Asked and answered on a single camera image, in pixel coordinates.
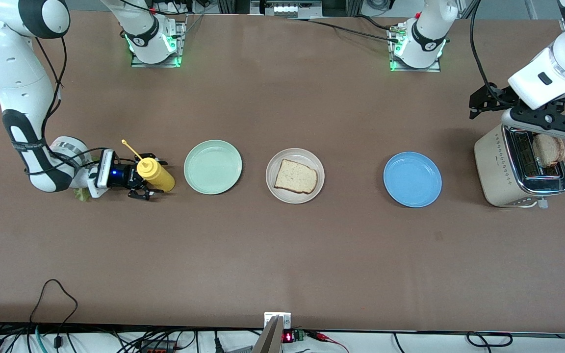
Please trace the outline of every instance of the yellow squeeze bottle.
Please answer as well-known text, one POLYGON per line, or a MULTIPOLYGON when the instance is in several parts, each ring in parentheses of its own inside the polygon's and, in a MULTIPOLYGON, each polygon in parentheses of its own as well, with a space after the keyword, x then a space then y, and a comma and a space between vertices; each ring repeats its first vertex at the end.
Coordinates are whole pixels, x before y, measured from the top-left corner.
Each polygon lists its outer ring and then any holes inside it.
POLYGON ((163 190, 164 192, 170 192, 176 185, 176 181, 161 166, 161 164, 154 158, 141 158, 141 156, 128 145, 128 143, 123 139, 121 143, 126 145, 134 154, 136 154, 141 161, 136 165, 136 171, 141 175, 141 178, 147 180, 154 188, 163 190))

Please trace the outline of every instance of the brown table surface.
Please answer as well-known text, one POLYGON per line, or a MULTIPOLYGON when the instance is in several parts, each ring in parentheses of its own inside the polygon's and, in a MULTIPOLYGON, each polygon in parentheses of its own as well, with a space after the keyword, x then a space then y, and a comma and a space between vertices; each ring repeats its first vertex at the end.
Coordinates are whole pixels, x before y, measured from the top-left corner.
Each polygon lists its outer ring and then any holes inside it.
MULTIPOLYGON (((183 67, 131 69, 111 14, 72 12, 48 141, 76 136, 126 157, 126 138, 168 160, 177 187, 154 202, 43 194, 0 122, 0 320, 27 321, 55 277, 80 302, 73 322, 258 327, 279 310, 315 328, 565 332, 565 193, 549 210, 486 203, 473 145, 500 112, 468 119, 482 85, 468 26, 455 22, 440 74, 390 72, 381 41, 259 16, 206 16, 183 67), (182 174, 207 139, 243 157, 221 195, 198 194, 182 174), (265 185, 269 159, 291 147, 326 170, 303 205, 265 185), (442 172, 426 208, 385 191, 383 167, 402 151, 442 172)), ((505 85, 558 34, 556 22, 480 21, 490 80, 505 85)), ((60 67, 60 42, 46 42, 60 67)), ((56 286, 43 304, 37 320, 71 310, 56 286)))

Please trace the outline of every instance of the bread slice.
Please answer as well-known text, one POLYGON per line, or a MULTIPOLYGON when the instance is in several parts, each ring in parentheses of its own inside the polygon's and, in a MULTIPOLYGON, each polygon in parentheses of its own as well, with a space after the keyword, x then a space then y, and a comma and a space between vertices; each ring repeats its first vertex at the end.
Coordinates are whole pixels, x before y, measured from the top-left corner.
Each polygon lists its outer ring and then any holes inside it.
POLYGON ((296 194, 311 194, 318 185, 318 172, 298 162, 283 159, 274 188, 296 194))
POLYGON ((533 138, 533 154, 540 159, 542 167, 551 167, 565 157, 564 142, 561 138, 539 134, 533 138))

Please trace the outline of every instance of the metal mounting plate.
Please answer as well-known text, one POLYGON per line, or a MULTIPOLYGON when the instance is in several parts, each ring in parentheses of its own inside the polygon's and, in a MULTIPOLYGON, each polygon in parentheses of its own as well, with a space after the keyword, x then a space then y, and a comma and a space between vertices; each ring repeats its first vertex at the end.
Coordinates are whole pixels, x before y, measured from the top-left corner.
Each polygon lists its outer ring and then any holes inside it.
POLYGON ((278 311, 265 311, 263 327, 267 326, 269 319, 273 316, 281 316, 284 319, 283 323, 285 330, 289 330, 291 328, 291 313, 282 313, 278 311))
MULTIPOLYGON (((399 23, 398 26, 404 26, 404 23, 399 23)), ((402 40, 402 38, 404 37, 403 33, 392 33, 392 31, 387 30, 387 37, 388 38, 395 38, 397 40, 402 40)), ((397 45, 399 45, 400 43, 393 43, 393 42, 388 42, 388 51, 389 51, 389 69, 390 71, 417 71, 417 72, 440 72, 440 67, 439 67, 439 58, 441 58, 441 50, 439 52, 439 56, 437 57, 437 59, 435 59, 435 62, 429 66, 429 67, 425 67, 423 69, 417 69, 415 67, 411 67, 408 66, 407 64, 405 64, 401 58, 399 58, 398 56, 394 55, 394 51, 397 45)))

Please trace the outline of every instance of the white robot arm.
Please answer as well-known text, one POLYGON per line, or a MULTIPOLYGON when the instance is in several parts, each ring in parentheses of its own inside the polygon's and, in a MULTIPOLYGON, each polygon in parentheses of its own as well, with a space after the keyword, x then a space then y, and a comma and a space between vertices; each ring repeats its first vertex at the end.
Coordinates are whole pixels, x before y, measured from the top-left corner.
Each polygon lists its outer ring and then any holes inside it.
MULTIPOLYGON (((565 0, 559 9, 565 22, 565 0)), ((565 32, 508 81, 503 90, 493 86, 496 97, 485 86, 470 96, 470 118, 505 110, 504 125, 565 139, 565 32)))
POLYGON ((398 25, 394 56, 414 69, 425 69, 440 56, 446 34, 458 16, 455 0, 425 0, 424 9, 398 25))
MULTIPOLYGON (((129 2, 140 8, 120 0, 103 1, 123 25, 139 60, 157 63, 176 51, 166 38, 171 22, 152 15, 144 0, 129 2)), ((131 165, 121 165, 113 150, 103 151, 100 167, 86 168, 90 151, 81 140, 61 136, 51 146, 45 141, 45 123, 60 92, 54 92, 31 39, 61 38, 69 24, 64 0, 0 0, 0 106, 12 145, 31 183, 44 192, 88 187, 93 197, 99 197, 109 187, 120 186, 130 188, 131 197, 149 199, 154 190, 130 173, 131 165), (135 192, 141 189, 145 194, 135 192)))
POLYGON ((3 123, 18 151, 29 180, 45 192, 79 185, 76 174, 89 161, 87 147, 78 139, 61 137, 50 152, 43 122, 54 91, 45 69, 32 49, 31 37, 59 38, 69 29, 69 11, 63 0, 0 1, 0 105, 3 123))
POLYGON ((176 20, 152 14, 145 0, 102 0, 124 30, 132 53, 143 63, 162 62, 177 51, 176 20))

